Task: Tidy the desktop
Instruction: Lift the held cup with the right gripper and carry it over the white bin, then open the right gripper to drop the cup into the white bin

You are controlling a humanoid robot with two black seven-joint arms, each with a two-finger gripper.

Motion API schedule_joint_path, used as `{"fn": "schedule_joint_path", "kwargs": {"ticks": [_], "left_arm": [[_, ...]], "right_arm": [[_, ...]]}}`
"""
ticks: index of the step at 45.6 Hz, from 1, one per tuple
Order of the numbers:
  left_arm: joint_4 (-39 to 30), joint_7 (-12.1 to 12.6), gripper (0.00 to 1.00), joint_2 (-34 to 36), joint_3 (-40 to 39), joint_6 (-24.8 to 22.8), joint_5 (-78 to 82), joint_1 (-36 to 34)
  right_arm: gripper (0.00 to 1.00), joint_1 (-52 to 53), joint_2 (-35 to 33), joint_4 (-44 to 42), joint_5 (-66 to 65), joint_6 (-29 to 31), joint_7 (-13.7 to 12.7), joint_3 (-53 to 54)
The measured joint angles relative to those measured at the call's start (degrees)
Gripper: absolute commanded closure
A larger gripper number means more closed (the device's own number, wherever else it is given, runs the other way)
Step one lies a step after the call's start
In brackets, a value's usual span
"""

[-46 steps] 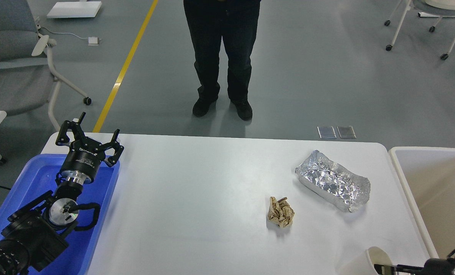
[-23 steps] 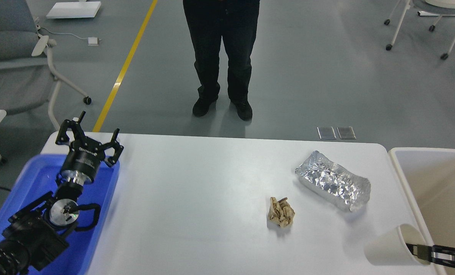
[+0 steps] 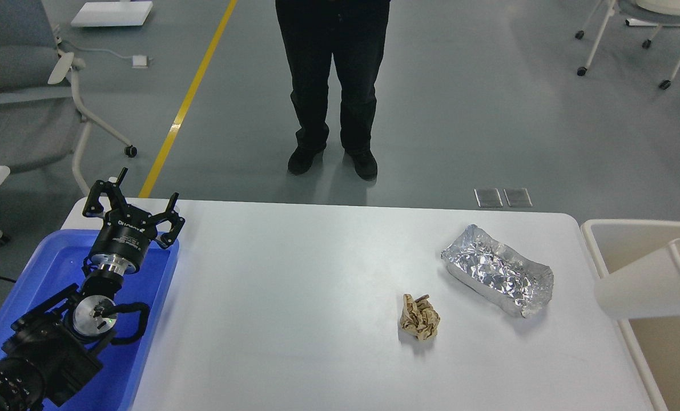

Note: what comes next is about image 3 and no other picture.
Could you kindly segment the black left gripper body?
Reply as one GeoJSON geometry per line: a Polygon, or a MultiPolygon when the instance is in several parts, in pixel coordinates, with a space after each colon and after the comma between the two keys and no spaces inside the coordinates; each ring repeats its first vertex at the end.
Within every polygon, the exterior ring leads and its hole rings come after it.
{"type": "Polygon", "coordinates": [[[128,262],[123,274],[140,271],[150,242],[157,236],[155,224],[148,224],[151,213],[136,207],[107,211],[104,224],[91,248],[91,264],[121,259],[128,262]]]}

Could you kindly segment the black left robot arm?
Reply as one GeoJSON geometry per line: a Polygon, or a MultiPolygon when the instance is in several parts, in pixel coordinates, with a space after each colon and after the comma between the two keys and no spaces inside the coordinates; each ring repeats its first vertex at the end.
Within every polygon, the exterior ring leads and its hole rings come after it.
{"type": "Polygon", "coordinates": [[[173,193],[164,211],[153,214],[131,205],[117,179],[97,180],[82,215],[102,219],[102,228],[82,263],[85,279],[33,307],[11,325],[2,345],[0,410],[42,410],[73,398],[103,368],[101,351],[137,343],[147,331],[150,306],[116,302],[128,274],[138,273],[150,244],[168,249],[185,219],[173,193]]]}

